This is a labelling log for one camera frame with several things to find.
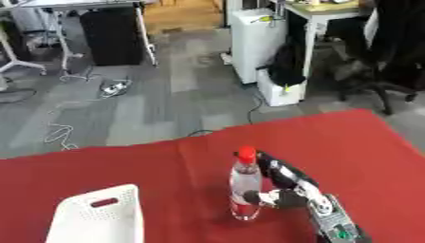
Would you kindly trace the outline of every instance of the black box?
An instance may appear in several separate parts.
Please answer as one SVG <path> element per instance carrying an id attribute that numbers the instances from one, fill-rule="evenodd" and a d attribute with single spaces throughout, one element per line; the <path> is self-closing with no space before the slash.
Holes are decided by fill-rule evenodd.
<path id="1" fill-rule="evenodd" d="M 139 65 L 143 52 L 133 8 L 91 10 L 80 17 L 96 65 Z"/>

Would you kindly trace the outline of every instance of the basket handle hole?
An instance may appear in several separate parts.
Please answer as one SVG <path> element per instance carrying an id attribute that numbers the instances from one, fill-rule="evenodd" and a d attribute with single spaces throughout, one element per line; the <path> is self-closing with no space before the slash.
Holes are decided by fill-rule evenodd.
<path id="1" fill-rule="evenodd" d="M 113 198 L 108 198 L 108 199 L 92 202 L 90 206 L 92 206 L 93 208 L 100 208 L 100 207 L 104 207 L 104 206 L 108 206 L 108 205 L 112 205 L 116 203 L 118 203 L 118 200 L 113 197 Z"/>

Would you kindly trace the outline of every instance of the office chair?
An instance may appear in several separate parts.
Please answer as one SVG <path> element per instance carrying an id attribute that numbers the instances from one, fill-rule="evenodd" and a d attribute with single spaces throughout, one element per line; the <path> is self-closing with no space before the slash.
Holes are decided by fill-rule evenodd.
<path id="1" fill-rule="evenodd" d="M 349 94 L 366 89 L 372 90 L 378 94 L 382 101 L 383 113 L 392 115 L 393 107 L 390 105 L 387 91 L 401 92 L 406 95 L 406 102 L 412 102 L 416 98 L 416 89 L 386 81 L 384 78 L 385 68 L 393 62 L 424 63 L 423 57 L 425 55 L 423 52 L 420 55 L 417 53 L 415 58 L 409 58 L 409 55 L 412 54 L 409 51 L 419 49 L 418 46 L 423 44 L 415 42 L 416 48 L 406 48 L 406 45 L 413 44 L 409 43 L 409 38 L 418 38 L 418 36 L 414 36 L 415 32 L 412 31 L 412 25 L 409 26 L 409 22 L 413 23 L 417 20 L 418 14 L 423 16 L 425 11 L 420 11 L 417 7 L 418 5 L 425 5 L 416 0 L 376 0 L 376 2 L 376 9 L 364 27 L 364 35 L 361 36 L 361 38 L 365 38 L 365 42 L 369 45 L 368 49 L 362 51 L 360 56 L 360 61 L 367 68 L 361 73 L 355 73 L 339 81 L 339 98 L 344 102 Z M 346 84 L 351 79 L 360 79 L 361 82 L 347 86 Z"/>

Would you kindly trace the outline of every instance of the floor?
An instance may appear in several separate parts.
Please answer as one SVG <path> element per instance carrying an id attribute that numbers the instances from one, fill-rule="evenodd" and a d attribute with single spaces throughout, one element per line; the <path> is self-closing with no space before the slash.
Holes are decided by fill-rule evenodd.
<path id="1" fill-rule="evenodd" d="M 160 0 L 146 6 L 145 16 L 151 34 L 217 28 L 223 18 L 214 0 Z"/>
<path id="2" fill-rule="evenodd" d="M 82 34 L 69 34 L 74 49 L 88 53 Z M 223 65 L 219 53 L 229 48 L 227 29 L 198 30 L 161 34 L 155 37 L 159 67 L 149 62 L 138 66 L 94 67 L 92 74 L 104 79 L 130 78 L 128 93 L 102 101 L 98 99 L 101 79 L 85 82 L 59 81 L 59 56 L 48 60 L 47 76 L 26 68 L 16 68 L 8 76 L 19 87 L 34 87 L 38 93 L 21 103 L 0 104 L 0 158 L 13 158 L 60 151 L 59 141 L 44 143 L 52 128 L 49 122 L 73 126 L 68 143 L 80 147 L 129 145 L 185 137 L 198 129 L 222 129 L 247 124 L 247 113 L 256 104 L 255 86 L 242 86 L 229 65 Z M 325 55 L 315 60 L 322 65 Z M 72 63 L 73 70 L 85 75 L 90 58 Z M 253 112 L 253 122 L 287 119 L 350 108 L 370 108 L 378 113 L 379 101 L 373 94 L 353 96 L 348 103 L 338 102 L 333 83 L 314 79 L 308 99 L 298 105 L 268 107 Z M 415 103 L 402 97 L 391 99 L 396 115 L 384 118 L 389 125 L 421 150 L 425 150 L 425 96 Z"/>

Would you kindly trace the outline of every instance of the red table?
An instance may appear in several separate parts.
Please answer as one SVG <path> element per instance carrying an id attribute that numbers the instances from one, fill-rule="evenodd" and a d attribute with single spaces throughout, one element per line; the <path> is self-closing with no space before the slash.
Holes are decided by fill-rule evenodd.
<path id="1" fill-rule="evenodd" d="M 328 113 L 129 147 L 0 161 L 0 242 L 41 243 L 64 198 L 124 183 L 140 188 L 147 243 L 311 243 L 305 210 L 232 219 L 232 152 L 254 145 L 338 196 L 374 242 L 424 242 L 425 159 L 365 110 Z"/>

